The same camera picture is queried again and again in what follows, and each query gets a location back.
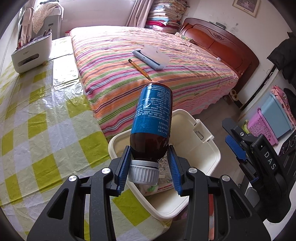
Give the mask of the white paper carton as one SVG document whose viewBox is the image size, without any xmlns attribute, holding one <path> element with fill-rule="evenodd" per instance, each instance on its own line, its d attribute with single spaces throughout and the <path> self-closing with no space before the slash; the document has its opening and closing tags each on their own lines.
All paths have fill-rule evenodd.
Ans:
<svg viewBox="0 0 296 241">
<path fill-rule="evenodd" d="M 161 193 L 174 188 L 173 179 L 171 177 L 170 167 L 167 160 L 167 154 L 159 161 L 159 180 L 157 185 L 149 186 L 135 184 L 137 189 L 143 196 L 150 196 Z"/>
</svg>

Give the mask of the brown bottle blue label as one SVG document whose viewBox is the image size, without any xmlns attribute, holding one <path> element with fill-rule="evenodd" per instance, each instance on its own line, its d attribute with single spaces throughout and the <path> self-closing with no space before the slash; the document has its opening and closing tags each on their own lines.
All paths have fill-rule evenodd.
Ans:
<svg viewBox="0 0 296 241">
<path fill-rule="evenodd" d="M 130 132 L 130 182 L 157 185 L 159 161 L 169 145 L 172 108 L 173 93 L 169 87 L 150 83 L 142 89 Z"/>
</svg>

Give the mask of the cream plastic trash bin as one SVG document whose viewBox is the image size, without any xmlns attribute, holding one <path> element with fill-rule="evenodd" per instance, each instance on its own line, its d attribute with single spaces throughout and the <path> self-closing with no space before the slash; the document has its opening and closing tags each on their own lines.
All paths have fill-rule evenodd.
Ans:
<svg viewBox="0 0 296 241">
<path fill-rule="evenodd" d="M 170 144 L 179 157 L 188 160 L 189 165 L 210 176 L 221 159 L 214 137 L 206 126 L 182 109 L 173 111 Z M 176 217 L 189 202 L 174 188 L 150 196 L 143 196 L 134 183 L 127 181 L 127 188 L 119 197 L 112 199 L 114 205 L 134 225 L 149 215 L 158 220 Z"/>
</svg>

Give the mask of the pink plastic basket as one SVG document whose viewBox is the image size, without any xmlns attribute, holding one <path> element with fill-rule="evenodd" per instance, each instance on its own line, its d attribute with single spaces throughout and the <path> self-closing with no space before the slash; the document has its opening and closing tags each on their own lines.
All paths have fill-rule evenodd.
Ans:
<svg viewBox="0 0 296 241">
<path fill-rule="evenodd" d="M 260 134 L 263 134 L 272 146 L 278 144 L 278 140 L 267 120 L 263 116 L 261 108 L 258 108 L 257 112 L 248 121 L 247 129 L 252 135 L 256 137 L 258 137 Z"/>
</svg>

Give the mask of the blue storage box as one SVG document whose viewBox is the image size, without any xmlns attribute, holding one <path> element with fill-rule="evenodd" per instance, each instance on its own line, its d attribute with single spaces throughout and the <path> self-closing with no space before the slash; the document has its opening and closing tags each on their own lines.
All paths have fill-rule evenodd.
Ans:
<svg viewBox="0 0 296 241">
<path fill-rule="evenodd" d="M 289 130 L 292 130 L 292 123 L 278 99 L 270 93 L 261 107 L 261 112 L 273 130 L 276 138 L 280 138 Z"/>
</svg>

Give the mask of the striped bed sheet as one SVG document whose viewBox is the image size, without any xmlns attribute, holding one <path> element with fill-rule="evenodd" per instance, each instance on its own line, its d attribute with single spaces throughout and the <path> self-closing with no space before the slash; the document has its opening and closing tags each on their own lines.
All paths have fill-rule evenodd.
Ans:
<svg viewBox="0 0 296 241">
<path fill-rule="evenodd" d="M 173 109 L 195 115 L 227 95 L 239 79 L 209 52 L 176 35 L 122 26 L 79 27 L 69 35 L 87 98 L 107 140 L 131 128 L 140 92 L 149 83 L 170 87 Z M 132 51 L 144 44 L 167 54 L 168 66 L 156 71 L 135 57 Z"/>
</svg>

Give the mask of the red wooden headboard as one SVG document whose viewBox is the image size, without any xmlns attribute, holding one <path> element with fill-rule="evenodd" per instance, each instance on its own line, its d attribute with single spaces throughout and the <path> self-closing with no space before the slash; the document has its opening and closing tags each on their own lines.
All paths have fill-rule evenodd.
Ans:
<svg viewBox="0 0 296 241">
<path fill-rule="evenodd" d="M 180 34 L 221 59 L 239 77 L 234 90 L 238 93 L 259 66 L 254 52 L 232 33 L 205 20 L 186 18 Z"/>
</svg>

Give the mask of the yellow checkered tablecloth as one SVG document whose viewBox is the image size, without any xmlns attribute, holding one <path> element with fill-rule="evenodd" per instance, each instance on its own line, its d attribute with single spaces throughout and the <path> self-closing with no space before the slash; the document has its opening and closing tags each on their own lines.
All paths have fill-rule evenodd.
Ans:
<svg viewBox="0 0 296 241">
<path fill-rule="evenodd" d="M 21 238 L 71 175 L 109 165 L 107 140 L 79 79 L 72 41 L 52 42 L 49 61 L 1 75 L 1 209 Z"/>
</svg>

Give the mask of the yellow pencil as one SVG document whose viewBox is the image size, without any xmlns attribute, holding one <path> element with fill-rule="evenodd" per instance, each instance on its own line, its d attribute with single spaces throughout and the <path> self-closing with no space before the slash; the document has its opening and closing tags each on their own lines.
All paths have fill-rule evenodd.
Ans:
<svg viewBox="0 0 296 241">
<path fill-rule="evenodd" d="M 138 66 L 137 64 L 135 64 L 134 61 L 132 61 L 131 59 L 128 59 L 128 62 L 137 70 L 139 71 L 145 78 L 147 78 L 149 81 L 152 81 L 152 79 L 150 78 L 150 76 L 142 69 L 140 68 L 140 66 Z"/>
</svg>

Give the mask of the stack of folded quilts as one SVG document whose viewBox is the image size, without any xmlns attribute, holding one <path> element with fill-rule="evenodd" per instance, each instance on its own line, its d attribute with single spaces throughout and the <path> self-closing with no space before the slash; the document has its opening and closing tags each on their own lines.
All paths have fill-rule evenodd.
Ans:
<svg viewBox="0 0 296 241">
<path fill-rule="evenodd" d="M 175 34 L 181 27 L 181 18 L 187 7 L 186 1 L 154 1 L 149 11 L 145 28 Z"/>
</svg>

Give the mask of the pink right curtain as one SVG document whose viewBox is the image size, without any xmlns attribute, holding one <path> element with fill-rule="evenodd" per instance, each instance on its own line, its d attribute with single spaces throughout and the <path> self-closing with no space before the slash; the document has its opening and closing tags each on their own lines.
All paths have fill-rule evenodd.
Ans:
<svg viewBox="0 0 296 241">
<path fill-rule="evenodd" d="M 136 0 L 125 25 L 144 28 L 153 2 L 154 0 Z"/>
</svg>

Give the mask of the white desk organizer box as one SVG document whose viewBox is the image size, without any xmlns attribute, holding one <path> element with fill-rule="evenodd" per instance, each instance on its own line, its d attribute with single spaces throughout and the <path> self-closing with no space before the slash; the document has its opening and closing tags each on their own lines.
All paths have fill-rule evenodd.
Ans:
<svg viewBox="0 0 296 241">
<path fill-rule="evenodd" d="M 49 59 L 52 49 L 52 31 L 38 36 L 28 44 L 18 48 L 12 55 L 12 63 L 17 73 L 31 70 Z"/>
</svg>

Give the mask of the grey cabinet with clothes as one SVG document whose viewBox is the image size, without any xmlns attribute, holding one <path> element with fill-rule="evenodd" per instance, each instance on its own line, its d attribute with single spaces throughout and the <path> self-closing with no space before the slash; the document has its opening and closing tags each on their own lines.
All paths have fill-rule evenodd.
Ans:
<svg viewBox="0 0 296 241">
<path fill-rule="evenodd" d="M 27 1 L 23 6 L 18 40 L 22 43 L 52 31 L 52 39 L 61 37 L 64 8 L 59 1 Z"/>
</svg>

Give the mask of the framed wall picture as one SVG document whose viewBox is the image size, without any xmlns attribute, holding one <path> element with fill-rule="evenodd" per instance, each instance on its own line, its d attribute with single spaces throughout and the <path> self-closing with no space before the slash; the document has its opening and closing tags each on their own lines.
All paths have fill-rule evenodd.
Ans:
<svg viewBox="0 0 296 241">
<path fill-rule="evenodd" d="M 232 6 L 255 18 L 257 16 L 260 3 L 261 0 L 234 0 Z"/>
</svg>

